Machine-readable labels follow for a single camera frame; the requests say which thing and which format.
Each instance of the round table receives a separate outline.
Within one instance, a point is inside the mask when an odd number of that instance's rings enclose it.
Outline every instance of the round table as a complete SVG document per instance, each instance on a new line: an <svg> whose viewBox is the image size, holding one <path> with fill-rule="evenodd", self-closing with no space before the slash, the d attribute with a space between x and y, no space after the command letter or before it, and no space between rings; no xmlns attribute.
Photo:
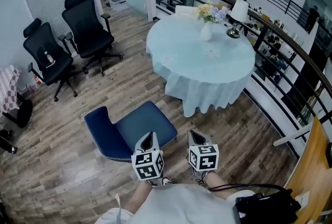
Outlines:
<svg viewBox="0 0 332 224"><path fill-rule="evenodd" d="M211 104L226 108L251 77L253 47L242 34L238 39L227 36L224 24L212 24L212 39L202 41L202 20L174 14L158 21L147 35L154 72L167 81L165 94L183 101L185 117L197 107L202 113Z"/></svg>

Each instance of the blue chair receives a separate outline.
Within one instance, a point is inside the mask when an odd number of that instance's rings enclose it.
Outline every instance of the blue chair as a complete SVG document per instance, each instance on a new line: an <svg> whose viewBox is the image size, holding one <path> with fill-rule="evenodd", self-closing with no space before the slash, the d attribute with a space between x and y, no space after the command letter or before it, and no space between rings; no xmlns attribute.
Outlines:
<svg viewBox="0 0 332 224"><path fill-rule="evenodd" d="M111 123L105 106L85 115L84 121L100 152L116 161L131 162L135 144L148 132L156 132L160 148L177 135L174 125L151 101L117 123Z"/></svg>

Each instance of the white lampshade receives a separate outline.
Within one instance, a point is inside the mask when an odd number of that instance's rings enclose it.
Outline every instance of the white lampshade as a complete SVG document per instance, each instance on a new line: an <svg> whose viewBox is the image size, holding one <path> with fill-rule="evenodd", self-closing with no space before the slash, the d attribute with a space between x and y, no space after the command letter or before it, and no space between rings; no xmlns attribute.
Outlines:
<svg viewBox="0 0 332 224"><path fill-rule="evenodd" d="M230 14L237 21L244 22L247 19L249 4L243 0L237 0Z"/></svg>

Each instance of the lamp base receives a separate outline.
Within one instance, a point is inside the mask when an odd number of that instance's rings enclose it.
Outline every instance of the lamp base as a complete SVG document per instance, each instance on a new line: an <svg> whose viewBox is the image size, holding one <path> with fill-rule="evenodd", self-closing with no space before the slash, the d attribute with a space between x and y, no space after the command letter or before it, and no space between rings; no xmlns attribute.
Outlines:
<svg viewBox="0 0 332 224"><path fill-rule="evenodd" d="M235 27L233 27L233 28L227 30L226 34L227 34L229 37L233 38L233 39L238 39L238 38L240 38L239 31L238 31Z"/></svg>

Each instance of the table lamp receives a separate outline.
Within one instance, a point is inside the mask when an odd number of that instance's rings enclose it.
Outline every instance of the table lamp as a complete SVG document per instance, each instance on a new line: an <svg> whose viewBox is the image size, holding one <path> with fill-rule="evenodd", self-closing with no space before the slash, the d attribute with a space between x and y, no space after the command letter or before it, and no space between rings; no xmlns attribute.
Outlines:
<svg viewBox="0 0 332 224"><path fill-rule="evenodd" d="M243 0L237 0L230 14L236 21L244 22L247 19L249 4ZM239 31L237 30L237 22L234 22L233 27L227 30L227 35L231 38L237 39L240 37Z"/></svg>

